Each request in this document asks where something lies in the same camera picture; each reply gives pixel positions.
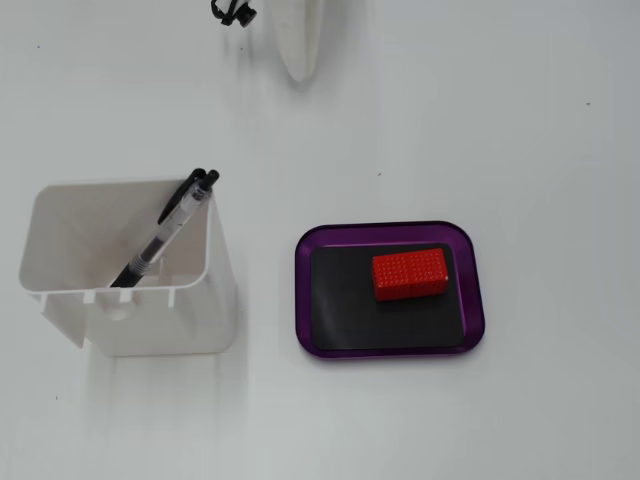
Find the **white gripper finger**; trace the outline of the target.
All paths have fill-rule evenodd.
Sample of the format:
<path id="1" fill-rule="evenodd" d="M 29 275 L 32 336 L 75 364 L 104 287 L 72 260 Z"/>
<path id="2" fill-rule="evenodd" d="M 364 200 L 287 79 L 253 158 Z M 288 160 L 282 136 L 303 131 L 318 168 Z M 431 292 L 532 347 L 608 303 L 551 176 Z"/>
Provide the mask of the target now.
<path id="1" fill-rule="evenodd" d="M 315 2 L 270 2 L 278 50 L 296 82 L 308 80 L 315 68 Z"/>
<path id="2" fill-rule="evenodd" d="M 323 0 L 306 2 L 306 67 L 314 70 L 319 50 L 323 21 Z"/>

